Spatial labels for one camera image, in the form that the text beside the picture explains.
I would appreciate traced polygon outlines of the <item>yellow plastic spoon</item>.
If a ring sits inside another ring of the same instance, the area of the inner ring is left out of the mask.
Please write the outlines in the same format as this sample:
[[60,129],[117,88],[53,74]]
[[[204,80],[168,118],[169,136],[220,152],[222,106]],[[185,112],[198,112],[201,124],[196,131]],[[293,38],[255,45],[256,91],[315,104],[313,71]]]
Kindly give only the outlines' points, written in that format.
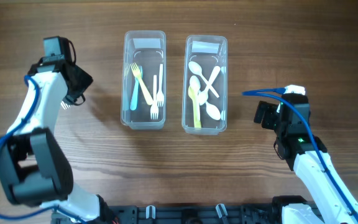
[[195,128],[201,128],[201,121],[198,117],[199,104],[197,102],[197,96],[194,89],[191,86],[188,87],[188,96],[192,100],[193,104],[193,124]]

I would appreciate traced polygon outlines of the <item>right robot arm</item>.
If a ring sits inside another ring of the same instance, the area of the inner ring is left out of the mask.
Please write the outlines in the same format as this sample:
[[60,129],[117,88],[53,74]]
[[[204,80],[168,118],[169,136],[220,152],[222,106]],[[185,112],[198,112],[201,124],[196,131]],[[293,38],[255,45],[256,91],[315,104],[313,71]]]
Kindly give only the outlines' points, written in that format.
[[260,101],[254,121],[276,134],[273,147],[281,160],[304,183],[318,211],[299,196],[275,197],[273,216],[280,223],[358,223],[358,201],[335,170],[326,146],[310,128],[310,104],[301,93],[255,96],[273,98],[277,104]]

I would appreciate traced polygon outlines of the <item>yellow plastic fork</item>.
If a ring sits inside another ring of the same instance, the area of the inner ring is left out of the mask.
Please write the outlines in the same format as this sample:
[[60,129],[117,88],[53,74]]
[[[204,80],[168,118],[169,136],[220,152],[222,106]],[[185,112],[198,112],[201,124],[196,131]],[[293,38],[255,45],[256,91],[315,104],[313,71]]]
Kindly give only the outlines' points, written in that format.
[[143,79],[142,79],[142,74],[140,72],[140,68],[139,66],[136,64],[136,63],[131,63],[130,64],[130,67],[131,67],[131,70],[132,70],[132,74],[135,78],[138,79],[139,81],[139,85],[141,87],[141,90],[142,90],[142,93],[143,93],[143,96],[144,96],[144,99],[146,101],[146,103],[148,105],[152,105],[152,102],[153,102],[153,98],[150,94],[150,92],[148,91]]

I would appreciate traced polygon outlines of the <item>translucent slim plastic fork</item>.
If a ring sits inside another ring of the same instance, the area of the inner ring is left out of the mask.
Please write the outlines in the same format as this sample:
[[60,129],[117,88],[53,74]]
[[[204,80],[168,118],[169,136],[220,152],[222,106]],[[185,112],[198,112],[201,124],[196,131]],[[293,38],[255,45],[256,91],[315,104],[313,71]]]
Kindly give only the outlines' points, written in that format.
[[163,84],[163,64],[160,64],[159,67],[159,77],[158,77],[158,92],[157,92],[157,106],[162,107],[164,104],[164,95],[162,90]]

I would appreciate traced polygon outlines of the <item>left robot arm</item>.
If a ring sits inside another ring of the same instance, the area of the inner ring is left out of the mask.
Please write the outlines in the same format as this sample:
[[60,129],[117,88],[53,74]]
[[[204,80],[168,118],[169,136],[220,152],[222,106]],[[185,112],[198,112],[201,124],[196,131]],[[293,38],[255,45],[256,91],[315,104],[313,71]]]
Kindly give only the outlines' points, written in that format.
[[73,173],[53,132],[60,108],[78,105],[92,77],[76,64],[73,43],[65,37],[43,40],[45,55],[24,76],[28,92],[22,108],[0,137],[0,182],[13,205],[37,207],[23,220],[49,210],[72,223],[119,223],[100,195],[75,184]]

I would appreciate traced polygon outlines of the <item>bent white plastic fork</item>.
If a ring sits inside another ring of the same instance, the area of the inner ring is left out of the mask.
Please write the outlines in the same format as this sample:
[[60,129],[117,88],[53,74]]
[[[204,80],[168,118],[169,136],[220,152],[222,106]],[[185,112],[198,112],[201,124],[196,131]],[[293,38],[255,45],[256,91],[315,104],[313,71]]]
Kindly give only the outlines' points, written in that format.
[[64,110],[70,109],[70,105],[66,104],[64,101],[61,102],[61,106]]

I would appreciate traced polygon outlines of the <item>thick white plastic fork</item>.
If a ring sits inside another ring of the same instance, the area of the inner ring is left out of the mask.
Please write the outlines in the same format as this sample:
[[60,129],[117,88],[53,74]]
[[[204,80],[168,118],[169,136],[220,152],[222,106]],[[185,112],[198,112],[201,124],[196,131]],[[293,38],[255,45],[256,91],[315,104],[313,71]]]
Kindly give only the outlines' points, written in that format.
[[138,104],[138,94],[139,94],[139,81],[135,78],[134,88],[132,91],[131,103],[130,103],[130,110],[135,111],[137,109]]

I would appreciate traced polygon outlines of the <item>white spoon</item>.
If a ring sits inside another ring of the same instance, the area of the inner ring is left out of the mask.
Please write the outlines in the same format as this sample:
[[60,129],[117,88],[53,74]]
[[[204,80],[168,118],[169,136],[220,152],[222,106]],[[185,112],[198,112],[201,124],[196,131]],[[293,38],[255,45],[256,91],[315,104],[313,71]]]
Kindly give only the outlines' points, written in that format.
[[190,78],[190,87],[193,92],[193,102],[194,102],[194,105],[196,108],[196,118],[199,121],[200,120],[200,105],[198,103],[198,92],[201,88],[201,84],[200,84],[200,81],[196,75],[193,75]]
[[205,102],[206,105],[206,112],[207,114],[214,120],[219,121],[221,119],[221,112],[215,106],[209,103],[208,101]]
[[217,91],[212,87],[212,84],[210,84],[210,82],[204,77],[201,66],[194,61],[190,61],[188,63],[188,67],[192,73],[200,76],[201,79],[205,82],[206,86],[213,92],[215,97],[219,98],[219,94],[217,93]]

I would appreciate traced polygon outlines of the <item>white spoon bowl down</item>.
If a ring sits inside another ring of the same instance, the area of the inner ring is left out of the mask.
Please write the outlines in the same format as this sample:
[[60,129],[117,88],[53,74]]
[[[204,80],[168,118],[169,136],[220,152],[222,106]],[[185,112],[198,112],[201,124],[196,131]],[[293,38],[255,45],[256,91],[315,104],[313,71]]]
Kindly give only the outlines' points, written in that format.
[[205,87],[203,91],[199,91],[198,93],[198,102],[200,105],[203,105],[208,100],[208,91],[214,91],[214,88],[212,87],[213,82],[215,81],[216,77],[218,76],[221,68],[219,66],[215,66],[213,68],[213,71],[211,72],[211,75],[208,80],[208,85]]

